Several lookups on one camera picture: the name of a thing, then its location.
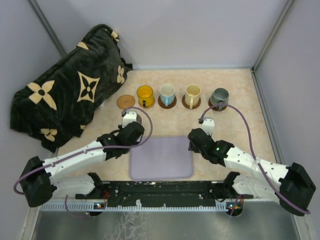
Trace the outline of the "dark woven rattan coaster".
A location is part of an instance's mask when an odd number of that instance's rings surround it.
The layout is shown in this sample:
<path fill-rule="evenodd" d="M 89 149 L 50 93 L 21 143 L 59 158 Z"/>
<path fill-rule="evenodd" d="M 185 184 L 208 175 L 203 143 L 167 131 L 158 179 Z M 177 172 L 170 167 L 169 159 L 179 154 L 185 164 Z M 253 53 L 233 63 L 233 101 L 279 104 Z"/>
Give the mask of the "dark woven rattan coaster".
<path fill-rule="evenodd" d="M 129 107 L 133 107 L 135 103 L 136 103 L 136 100 L 134 96 L 130 94 L 124 94 L 120 96 L 116 101 L 117 107 L 121 110 L 124 110 Z"/>

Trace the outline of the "lavender plastic tray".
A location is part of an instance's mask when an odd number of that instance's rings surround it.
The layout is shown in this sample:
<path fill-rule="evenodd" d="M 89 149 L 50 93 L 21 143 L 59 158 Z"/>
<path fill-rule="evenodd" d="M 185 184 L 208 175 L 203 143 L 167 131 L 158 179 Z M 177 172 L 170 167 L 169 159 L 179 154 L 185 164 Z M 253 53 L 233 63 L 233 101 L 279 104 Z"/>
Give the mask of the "lavender plastic tray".
<path fill-rule="evenodd" d="M 130 151 L 130 178 L 134 181 L 190 178 L 194 161 L 189 143 L 185 136 L 151 137 Z"/>

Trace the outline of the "light woven rattan coaster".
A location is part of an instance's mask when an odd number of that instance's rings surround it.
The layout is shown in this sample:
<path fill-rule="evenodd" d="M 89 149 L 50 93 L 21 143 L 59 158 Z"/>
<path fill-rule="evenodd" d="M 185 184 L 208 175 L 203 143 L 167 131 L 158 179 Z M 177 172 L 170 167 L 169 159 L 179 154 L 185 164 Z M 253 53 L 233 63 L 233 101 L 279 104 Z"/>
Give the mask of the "light woven rattan coaster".
<path fill-rule="evenodd" d="M 145 100 L 138 101 L 139 106 L 142 107 L 143 109 L 150 109 L 155 105 L 155 103 L 156 103 L 155 98 L 153 98 L 152 101 L 145 101 Z"/>

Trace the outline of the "yellow mug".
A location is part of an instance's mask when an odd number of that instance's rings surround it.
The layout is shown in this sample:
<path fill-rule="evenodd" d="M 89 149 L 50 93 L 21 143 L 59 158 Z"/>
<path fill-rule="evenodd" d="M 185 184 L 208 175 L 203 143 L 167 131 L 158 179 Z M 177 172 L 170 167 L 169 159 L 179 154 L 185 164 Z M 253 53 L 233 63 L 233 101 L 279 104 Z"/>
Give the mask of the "yellow mug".
<path fill-rule="evenodd" d="M 154 95 L 153 95 L 153 89 L 148 86 L 148 85 L 142 85 L 140 86 L 137 91 L 137 97 L 138 97 L 138 102 L 139 101 L 150 101 L 152 102 L 153 98 L 154 98 Z"/>

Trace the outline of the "brown wooden coaster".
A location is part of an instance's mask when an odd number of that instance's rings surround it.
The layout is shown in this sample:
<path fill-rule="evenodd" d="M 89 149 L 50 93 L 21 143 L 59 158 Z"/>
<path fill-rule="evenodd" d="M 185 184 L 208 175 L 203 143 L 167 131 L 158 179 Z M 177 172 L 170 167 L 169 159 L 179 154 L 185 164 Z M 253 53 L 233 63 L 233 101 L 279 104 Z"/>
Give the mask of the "brown wooden coaster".
<path fill-rule="evenodd" d="M 190 109 L 190 106 L 185 103 L 185 96 L 182 97 L 181 102 L 185 108 Z M 201 102 L 202 100 L 199 98 L 198 103 L 192 107 L 192 110 L 198 108 L 201 105 Z"/>

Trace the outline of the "dark wooden coaster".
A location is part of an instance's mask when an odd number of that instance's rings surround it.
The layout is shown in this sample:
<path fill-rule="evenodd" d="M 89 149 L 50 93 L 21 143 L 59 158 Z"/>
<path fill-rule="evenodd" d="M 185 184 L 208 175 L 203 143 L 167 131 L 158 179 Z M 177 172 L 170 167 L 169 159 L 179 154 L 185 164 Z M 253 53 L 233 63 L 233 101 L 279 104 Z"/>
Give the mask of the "dark wooden coaster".
<path fill-rule="evenodd" d="M 169 104 L 168 106 L 165 106 L 165 104 L 162 102 L 161 97 L 159 96 L 157 99 L 158 105 L 163 109 L 172 109 L 177 104 L 177 97 L 175 96 L 173 99 L 173 102 Z"/>

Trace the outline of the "cream mug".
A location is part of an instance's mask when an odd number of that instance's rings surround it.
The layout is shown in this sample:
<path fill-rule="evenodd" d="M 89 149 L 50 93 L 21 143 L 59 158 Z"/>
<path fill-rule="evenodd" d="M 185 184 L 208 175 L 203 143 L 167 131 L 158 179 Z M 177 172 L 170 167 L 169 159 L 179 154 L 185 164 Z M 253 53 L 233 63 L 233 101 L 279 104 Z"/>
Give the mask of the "cream mug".
<path fill-rule="evenodd" d="M 192 110 L 193 106 L 198 103 L 200 94 L 201 88 L 196 84 L 191 84 L 186 88 L 184 101 L 189 105 L 189 109 Z"/>

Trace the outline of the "grey ceramic mug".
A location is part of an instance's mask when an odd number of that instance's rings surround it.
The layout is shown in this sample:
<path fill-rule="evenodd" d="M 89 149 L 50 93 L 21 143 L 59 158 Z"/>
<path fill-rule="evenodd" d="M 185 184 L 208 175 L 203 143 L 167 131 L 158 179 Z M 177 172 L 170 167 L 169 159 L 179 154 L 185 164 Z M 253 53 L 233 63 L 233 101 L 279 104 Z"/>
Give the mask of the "grey ceramic mug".
<path fill-rule="evenodd" d="M 217 88 L 211 94 L 211 102 L 217 100 L 229 100 L 229 92 L 225 88 Z"/>

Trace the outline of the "white mug blue handle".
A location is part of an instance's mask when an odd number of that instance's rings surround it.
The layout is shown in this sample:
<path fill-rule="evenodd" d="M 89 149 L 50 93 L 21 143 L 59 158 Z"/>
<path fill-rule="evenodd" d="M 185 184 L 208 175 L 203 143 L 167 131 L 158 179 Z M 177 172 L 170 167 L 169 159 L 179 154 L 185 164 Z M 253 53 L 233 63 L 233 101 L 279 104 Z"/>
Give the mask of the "white mug blue handle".
<path fill-rule="evenodd" d="M 161 102 L 168 107 L 175 99 L 175 87 L 172 84 L 164 84 L 160 87 L 160 99 Z"/>

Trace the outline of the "purple glass mug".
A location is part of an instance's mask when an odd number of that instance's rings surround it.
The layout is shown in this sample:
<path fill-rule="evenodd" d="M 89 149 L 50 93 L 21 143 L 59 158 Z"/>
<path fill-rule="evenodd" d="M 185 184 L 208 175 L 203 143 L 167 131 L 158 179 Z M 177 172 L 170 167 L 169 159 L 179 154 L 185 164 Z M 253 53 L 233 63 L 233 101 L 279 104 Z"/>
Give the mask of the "purple glass mug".
<path fill-rule="evenodd" d="M 136 115 L 136 121 L 139 123 L 139 124 L 142 124 L 142 118 L 139 114 Z"/>

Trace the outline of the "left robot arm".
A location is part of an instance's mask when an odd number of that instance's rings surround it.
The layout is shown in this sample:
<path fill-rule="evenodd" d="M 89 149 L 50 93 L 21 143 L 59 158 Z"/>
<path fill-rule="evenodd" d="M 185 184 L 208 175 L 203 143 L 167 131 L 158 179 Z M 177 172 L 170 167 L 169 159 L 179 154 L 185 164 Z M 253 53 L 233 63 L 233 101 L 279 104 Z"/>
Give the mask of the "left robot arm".
<path fill-rule="evenodd" d="M 65 196 L 79 200 L 101 197 L 104 184 L 97 173 L 90 172 L 77 177 L 69 175 L 89 165 L 127 154 L 141 142 L 144 132 L 144 127 L 134 121 L 103 134 L 79 150 L 45 160 L 37 156 L 31 158 L 19 182 L 28 206 L 35 208 L 52 198 Z"/>

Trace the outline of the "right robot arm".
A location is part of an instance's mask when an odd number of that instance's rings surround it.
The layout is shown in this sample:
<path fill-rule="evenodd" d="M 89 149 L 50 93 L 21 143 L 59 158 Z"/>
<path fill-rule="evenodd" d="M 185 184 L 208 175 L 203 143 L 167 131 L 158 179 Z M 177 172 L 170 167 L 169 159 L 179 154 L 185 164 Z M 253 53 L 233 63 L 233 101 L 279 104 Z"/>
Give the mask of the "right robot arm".
<path fill-rule="evenodd" d="M 227 197 L 252 195 L 278 202 L 296 216 L 310 214 L 308 206 L 316 186 L 302 165 L 254 159 L 230 142 L 214 141 L 201 128 L 192 129 L 187 138 L 190 151 L 201 154 L 211 164 L 235 170 L 232 173 L 233 180 L 223 185 Z"/>

